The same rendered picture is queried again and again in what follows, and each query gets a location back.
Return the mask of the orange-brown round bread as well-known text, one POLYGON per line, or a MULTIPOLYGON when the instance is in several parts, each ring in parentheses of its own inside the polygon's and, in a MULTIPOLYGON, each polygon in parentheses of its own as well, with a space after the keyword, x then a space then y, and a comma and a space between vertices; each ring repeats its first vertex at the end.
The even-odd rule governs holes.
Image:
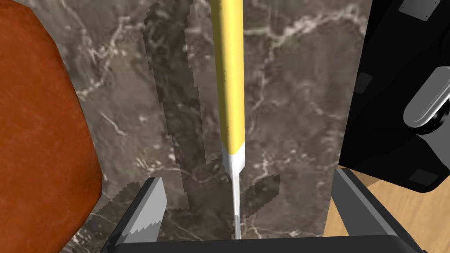
POLYGON ((55 42, 31 8, 0 0, 0 253, 59 253, 101 189, 55 42))

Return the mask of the yellow-handled knife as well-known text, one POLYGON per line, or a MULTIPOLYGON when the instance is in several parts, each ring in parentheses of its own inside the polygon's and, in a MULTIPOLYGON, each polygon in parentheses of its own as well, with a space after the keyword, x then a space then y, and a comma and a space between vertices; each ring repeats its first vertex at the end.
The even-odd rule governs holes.
POLYGON ((209 0, 223 165, 232 182, 235 239, 241 239, 240 177, 245 167, 243 0, 209 0))

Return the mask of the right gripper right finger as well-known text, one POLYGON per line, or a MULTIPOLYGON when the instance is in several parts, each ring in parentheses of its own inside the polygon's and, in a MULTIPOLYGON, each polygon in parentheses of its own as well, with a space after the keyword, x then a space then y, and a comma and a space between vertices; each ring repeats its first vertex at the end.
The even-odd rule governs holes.
POLYGON ((350 169, 334 171, 331 196, 348 233, 346 248, 420 248, 350 169))

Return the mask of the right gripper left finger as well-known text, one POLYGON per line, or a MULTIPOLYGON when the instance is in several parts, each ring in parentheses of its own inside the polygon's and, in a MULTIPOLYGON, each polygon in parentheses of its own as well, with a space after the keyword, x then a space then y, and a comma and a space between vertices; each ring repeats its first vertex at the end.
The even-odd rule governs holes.
POLYGON ((155 242, 167 205, 161 177, 149 177, 119 220, 106 245, 155 242))

